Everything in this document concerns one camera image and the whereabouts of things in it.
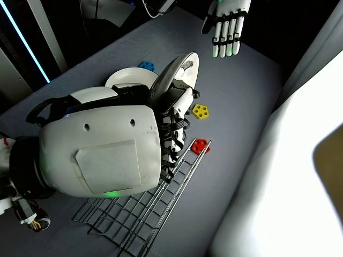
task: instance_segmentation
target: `blue light strip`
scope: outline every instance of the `blue light strip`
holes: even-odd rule
[[[45,74],[45,72],[44,72],[42,66],[39,64],[37,58],[34,56],[34,54],[33,54],[32,50],[31,50],[31,48],[28,46],[28,44],[27,44],[27,42],[26,42],[24,36],[22,35],[20,29],[18,28],[16,22],[14,21],[12,15],[11,15],[10,12],[9,12],[9,9],[7,9],[7,7],[6,7],[6,5],[5,5],[5,3],[4,3],[3,0],[0,0],[0,5],[1,5],[2,8],[4,9],[5,13],[7,14],[7,17],[9,18],[9,20],[10,20],[10,22],[12,23],[14,29],[15,29],[16,32],[18,33],[20,39],[21,39],[22,42],[24,43],[24,45],[25,45],[27,51],[30,53],[30,55],[31,55],[31,57],[32,57],[32,59],[33,59],[33,61],[36,63],[38,69],[41,71],[41,73],[42,73],[42,75],[44,76],[45,80],[47,81],[47,83],[50,83],[50,80],[48,79],[47,75]]]

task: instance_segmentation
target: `gray fabric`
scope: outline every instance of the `gray fabric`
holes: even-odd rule
[[[212,34],[201,35],[202,21],[181,9],[147,22],[94,56],[70,69],[0,117],[0,130],[13,137],[37,134],[27,124],[28,112],[49,97],[104,85],[115,71],[153,62],[160,73],[175,57],[195,51],[200,68],[194,103],[208,106],[210,116],[189,117],[188,142],[212,139],[206,154],[156,240],[150,256],[202,256],[219,225],[258,137],[278,97],[281,68],[242,45],[238,56],[212,58]],[[17,224],[9,210],[0,217],[2,256],[112,256],[116,247],[88,227],[71,222],[84,199],[61,193],[40,201],[52,218],[38,235]]]
[[[282,105],[295,91],[334,59],[343,50],[342,41],[343,1],[341,0],[288,78],[275,108]]]

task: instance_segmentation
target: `robotic arm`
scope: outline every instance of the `robotic arm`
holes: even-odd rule
[[[215,23],[212,39],[213,57],[237,55],[244,16],[248,13],[251,0],[214,0],[208,10],[202,27],[202,34],[207,34]]]
[[[21,224],[40,231],[50,219],[34,199],[56,190],[115,198],[159,179],[170,183],[189,123],[184,116],[199,96],[198,67],[196,53],[182,55],[159,77],[121,70],[105,87],[39,104],[26,119],[42,127],[39,137],[0,139],[0,214],[13,207]],[[48,118],[39,116],[48,106]]]

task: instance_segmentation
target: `yellow pentagon block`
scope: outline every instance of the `yellow pentagon block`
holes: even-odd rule
[[[192,112],[198,119],[205,119],[210,115],[207,106],[198,103],[194,106]]]

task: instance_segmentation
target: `metal dish rack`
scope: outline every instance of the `metal dish rack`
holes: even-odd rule
[[[90,225],[87,234],[103,235],[114,242],[117,256],[146,256],[211,144],[209,141],[190,163],[185,157],[194,142],[180,156],[170,184],[161,181],[132,196],[88,198],[72,220]]]

